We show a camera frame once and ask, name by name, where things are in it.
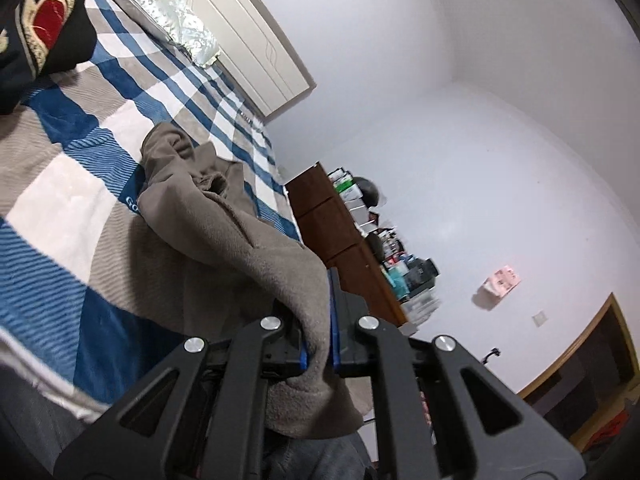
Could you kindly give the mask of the black baseball emblem jacket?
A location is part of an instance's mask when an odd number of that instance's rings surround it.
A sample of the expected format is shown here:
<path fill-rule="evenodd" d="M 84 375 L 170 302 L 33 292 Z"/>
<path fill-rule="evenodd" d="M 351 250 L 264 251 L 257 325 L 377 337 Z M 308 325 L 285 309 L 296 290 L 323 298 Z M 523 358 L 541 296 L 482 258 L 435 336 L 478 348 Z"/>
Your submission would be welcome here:
<path fill-rule="evenodd" d="M 39 79 L 89 61 L 95 47 L 86 0 L 20 0 L 1 23 L 1 113 Z"/>

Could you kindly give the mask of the blue white plaid blanket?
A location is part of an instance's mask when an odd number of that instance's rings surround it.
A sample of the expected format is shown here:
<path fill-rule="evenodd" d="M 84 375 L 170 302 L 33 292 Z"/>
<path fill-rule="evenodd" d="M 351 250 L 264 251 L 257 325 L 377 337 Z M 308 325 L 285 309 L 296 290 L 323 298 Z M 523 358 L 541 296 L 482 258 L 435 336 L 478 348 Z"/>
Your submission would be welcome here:
<path fill-rule="evenodd" d="M 297 238 L 270 140 L 219 70 L 86 0 L 93 55 L 1 121 L 1 362 L 91 422 L 192 328 L 183 256 L 138 208 L 140 148 L 160 122 L 235 162 L 259 218 Z"/>

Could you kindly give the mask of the brown wooden dresser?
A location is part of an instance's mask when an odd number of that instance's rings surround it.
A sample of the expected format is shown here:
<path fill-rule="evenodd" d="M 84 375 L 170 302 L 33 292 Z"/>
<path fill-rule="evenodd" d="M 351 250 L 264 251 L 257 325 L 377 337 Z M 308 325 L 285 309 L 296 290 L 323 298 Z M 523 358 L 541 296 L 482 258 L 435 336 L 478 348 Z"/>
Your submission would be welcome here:
<path fill-rule="evenodd" d="M 366 300 L 378 318 L 397 327 L 407 323 L 392 286 L 326 170 L 314 164 L 285 188 L 304 244 L 327 268 L 337 270 L 342 289 Z"/>

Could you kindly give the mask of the white wall socket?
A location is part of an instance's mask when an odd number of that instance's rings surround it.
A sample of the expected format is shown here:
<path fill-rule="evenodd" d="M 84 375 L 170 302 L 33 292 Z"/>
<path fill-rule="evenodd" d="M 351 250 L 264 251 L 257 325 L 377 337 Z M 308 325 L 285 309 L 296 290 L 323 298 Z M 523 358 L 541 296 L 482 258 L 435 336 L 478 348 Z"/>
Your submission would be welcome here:
<path fill-rule="evenodd" d="M 539 311 L 533 316 L 533 321 L 537 327 L 543 326 L 545 322 L 548 321 L 548 318 L 544 314 L 544 311 Z"/>

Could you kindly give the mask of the pink wall calendar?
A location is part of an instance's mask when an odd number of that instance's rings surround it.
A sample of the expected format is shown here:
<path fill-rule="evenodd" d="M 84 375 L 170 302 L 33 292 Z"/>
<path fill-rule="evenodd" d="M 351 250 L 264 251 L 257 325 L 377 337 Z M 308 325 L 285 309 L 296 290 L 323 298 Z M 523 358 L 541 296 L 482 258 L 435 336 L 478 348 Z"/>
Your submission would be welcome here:
<path fill-rule="evenodd" d="M 484 292 L 487 292 L 496 301 L 503 300 L 512 290 L 521 283 L 520 276 L 510 267 L 503 266 L 486 278 L 482 285 Z"/>

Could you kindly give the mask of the wooden door frame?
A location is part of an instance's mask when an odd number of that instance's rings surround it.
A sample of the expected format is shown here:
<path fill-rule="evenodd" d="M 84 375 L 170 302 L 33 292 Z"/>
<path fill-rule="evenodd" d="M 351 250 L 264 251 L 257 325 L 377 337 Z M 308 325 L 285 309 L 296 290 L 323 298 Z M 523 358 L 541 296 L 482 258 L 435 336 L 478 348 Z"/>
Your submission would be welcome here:
<path fill-rule="evenodd" d="M 639 359 L 613 295 L 520 397 L 579 451 L 620 432 L 639 401 Z"/>

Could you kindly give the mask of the pale green rear pillow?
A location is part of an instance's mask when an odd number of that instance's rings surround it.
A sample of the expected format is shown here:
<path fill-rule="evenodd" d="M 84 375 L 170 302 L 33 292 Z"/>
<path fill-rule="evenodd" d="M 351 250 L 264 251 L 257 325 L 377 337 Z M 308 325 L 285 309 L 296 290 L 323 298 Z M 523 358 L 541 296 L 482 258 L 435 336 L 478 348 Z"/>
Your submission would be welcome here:
<path fill-rule="evenodd" d="M 186 0 L 157 0 L 156 21 L 168 40 L 200 67 L 212 66 L 220 53 L 218 41 Z"/>

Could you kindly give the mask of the grey-brown fleece sweatpants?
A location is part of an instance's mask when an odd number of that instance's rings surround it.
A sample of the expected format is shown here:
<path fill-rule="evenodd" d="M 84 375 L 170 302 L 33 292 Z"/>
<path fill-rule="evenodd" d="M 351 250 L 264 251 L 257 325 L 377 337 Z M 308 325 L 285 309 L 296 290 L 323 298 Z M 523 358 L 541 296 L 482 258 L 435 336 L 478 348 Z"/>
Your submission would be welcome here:
<path fill-rule="evenodd" d="M 330 285 L 307 247 L 260 220 L 243 167 L 193 145 L 162 122 L 141 147 L 145 181 L 137 209 L 116 207 L 91 263 L 89 284 L 115 307 L 183 334 L 210 339 L 284 304 L 309 351 L 304 374 L 268 393 L 267 424 L 292 438 L 355 432 L 362 418 L 330 369 Z"/>

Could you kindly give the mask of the black helmet on dresser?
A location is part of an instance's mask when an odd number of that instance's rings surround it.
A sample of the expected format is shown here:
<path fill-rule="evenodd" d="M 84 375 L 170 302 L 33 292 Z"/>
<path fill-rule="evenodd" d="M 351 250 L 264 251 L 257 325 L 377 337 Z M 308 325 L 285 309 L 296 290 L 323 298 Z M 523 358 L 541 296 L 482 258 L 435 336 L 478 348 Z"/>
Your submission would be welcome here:
<path fill-rule="evenodd" d="M 361 193 L 361 200 L 367 208 L 382 207 L 386 204 L 385 195 L 369 179 L 354 177 L 354 182 Z"/>

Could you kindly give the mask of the white wooden headboard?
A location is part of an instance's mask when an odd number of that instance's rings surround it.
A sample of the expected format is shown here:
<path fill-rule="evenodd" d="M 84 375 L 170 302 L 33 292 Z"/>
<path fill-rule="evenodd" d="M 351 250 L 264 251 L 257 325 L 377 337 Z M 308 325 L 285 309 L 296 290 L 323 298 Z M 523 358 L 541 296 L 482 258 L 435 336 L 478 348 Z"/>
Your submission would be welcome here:
<path fill-rule="evenodd" d="M 269 120 L 306 98 L 316 83 L 262 0 L 184 0 L 212 31 L 219 64 Z"/>

